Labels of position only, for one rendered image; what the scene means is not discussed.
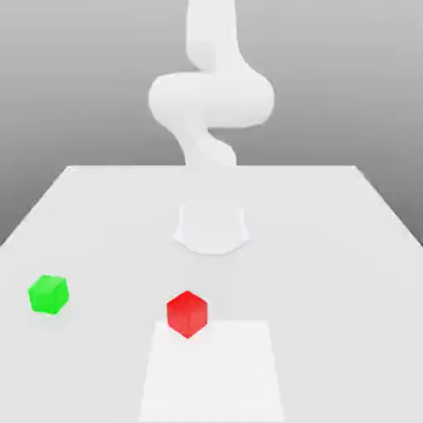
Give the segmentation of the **small red cube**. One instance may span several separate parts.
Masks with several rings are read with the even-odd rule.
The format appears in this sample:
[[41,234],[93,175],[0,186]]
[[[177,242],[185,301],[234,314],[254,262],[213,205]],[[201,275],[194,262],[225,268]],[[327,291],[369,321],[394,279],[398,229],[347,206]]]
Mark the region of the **small red cube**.
[[166,305],[170,328],[186,339],[191,338],[208,322],[208,303],[196,294],[185,291]]

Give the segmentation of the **small green cube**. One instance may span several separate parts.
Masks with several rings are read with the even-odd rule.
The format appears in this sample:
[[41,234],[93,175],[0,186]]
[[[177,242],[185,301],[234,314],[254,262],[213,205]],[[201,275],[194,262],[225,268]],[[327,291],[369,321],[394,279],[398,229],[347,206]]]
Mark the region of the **small green cube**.
[[66,278],[41,275],[27,289],[31,308],[36,312],[57,314],[69,300]]

